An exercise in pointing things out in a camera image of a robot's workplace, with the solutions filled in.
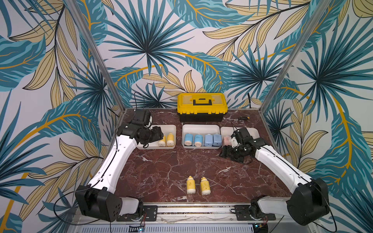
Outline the yellow pencil sharpener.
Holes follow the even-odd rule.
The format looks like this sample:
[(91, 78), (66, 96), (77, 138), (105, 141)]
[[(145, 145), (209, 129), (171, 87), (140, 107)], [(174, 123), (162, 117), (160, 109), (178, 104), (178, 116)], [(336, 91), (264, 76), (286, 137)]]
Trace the yellow pencil sharpener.
[(168, 147), (173, 147), (173, 146), (175, 145), (174, 134), (169, 133), (169, 134), (167, 135), (167, 141), (166, 141), (166, 143), (167, 143), (167, 146), (168, 146)]
[(187, 181), (186, 181), (186, 193), (188, 194), (188, 195), (191, 195), (191, 194), (195, 194), (196, 193), (196, 184), (195, 184), (195, 180), (194, 180), (194, 178), (192, 177), (192, 176), (189, 176), (188, 178), (187, 178)]
[(211, 194), (210, 184), (206, 177), (201, 178), (200, 189), (203, 196)]
[(165, 147), (167, 145), (167, 138), (166, 136), (164, 135), (163, 138), (161, 140), (158, 141), (158, 146), (159, 147)]

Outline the blue pencil sharpener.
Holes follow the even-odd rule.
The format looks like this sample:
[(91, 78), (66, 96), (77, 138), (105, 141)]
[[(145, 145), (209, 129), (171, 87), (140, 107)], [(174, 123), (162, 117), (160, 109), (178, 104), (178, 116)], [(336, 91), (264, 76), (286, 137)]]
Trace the blue pencil sharpener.
[(184, 145), (185, 146), (192, 146), (193, 145), (193, 140), (194, 140), (194, 135), (193, 134), (185, 134)]
[(203, 145), (203, 142), (204, 142), (204, 137), (200, 134), (196, 134), (194, 136), (194, 146), (195, 147), (201, 147)]
[(205, 135), (204, 146), (205, 147), (212, 147), (213, 146), (213, 135), (211, 135), (211, 134)]
[(222, 137), (220, 134), (213, 135), (213, 146), (220, 147), (222, 145)]

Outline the blue pencil sharpener bottom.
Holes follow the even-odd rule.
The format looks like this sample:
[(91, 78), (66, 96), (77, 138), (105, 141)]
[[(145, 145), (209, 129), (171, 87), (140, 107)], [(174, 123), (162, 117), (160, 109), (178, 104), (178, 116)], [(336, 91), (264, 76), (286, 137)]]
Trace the blue pencil sharpener bottom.
[(205, 147), (212, 147), (213, 146), (213, 135), (211, 135), (211, 134), (205, 135), (204, 146)]

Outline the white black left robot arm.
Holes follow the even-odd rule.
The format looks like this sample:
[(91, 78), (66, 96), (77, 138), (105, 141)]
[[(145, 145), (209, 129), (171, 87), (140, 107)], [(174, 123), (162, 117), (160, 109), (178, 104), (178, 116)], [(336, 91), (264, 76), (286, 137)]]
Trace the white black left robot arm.
[(135, 110), (132, 120), (116, 130), (115, 142), (99, 171), (87, 185), (75, 191), (80, 212), (84, 216), (114, 222), (120, 216), (142, 216), (142, 204), (137, 198), (115, 195), (120, 174), (138, 144), (147, 146), (163, 139), (158, 126), (152, 126), (149, 110)]

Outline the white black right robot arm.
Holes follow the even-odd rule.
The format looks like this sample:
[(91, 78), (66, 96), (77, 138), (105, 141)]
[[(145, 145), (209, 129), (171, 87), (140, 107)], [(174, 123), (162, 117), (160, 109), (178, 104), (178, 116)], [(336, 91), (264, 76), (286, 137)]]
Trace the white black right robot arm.
[(269, 168), (288, 188), (289, 198), (259, 196), (251, 200), (246, 214), (254, 220), (268, 215), (290, 216), (306, 226), (331, 213), (328, 187), (320, 178), (314, 179), (283, 158), (273, 146), (259, 137), (254, 128), (222, 127), (223, 144), (220, 157), (243, 164), (245, 158), (256, 159)]

